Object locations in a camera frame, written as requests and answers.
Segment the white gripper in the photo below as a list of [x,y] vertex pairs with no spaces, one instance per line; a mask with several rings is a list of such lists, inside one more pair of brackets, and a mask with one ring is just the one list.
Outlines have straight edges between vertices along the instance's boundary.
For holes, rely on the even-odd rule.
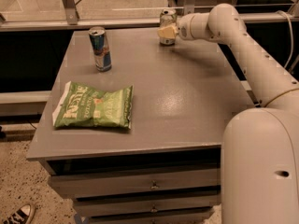
[[208,17],[208,13],[188,14],[178,20],[178,28],[175,24],[160,27],[158,36],[166,39],[175,39],[178,35],[184,40],[208,40],[212,37],[212,33],[207,25]]

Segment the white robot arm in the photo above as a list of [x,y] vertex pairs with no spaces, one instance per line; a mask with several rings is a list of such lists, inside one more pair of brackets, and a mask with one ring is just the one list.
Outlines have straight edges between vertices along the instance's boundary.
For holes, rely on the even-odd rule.
[[163,38],[226,45],[259,104],[234,116],[221,145],[221,223],[299,224],[299,83],[229,4],[160,26]]

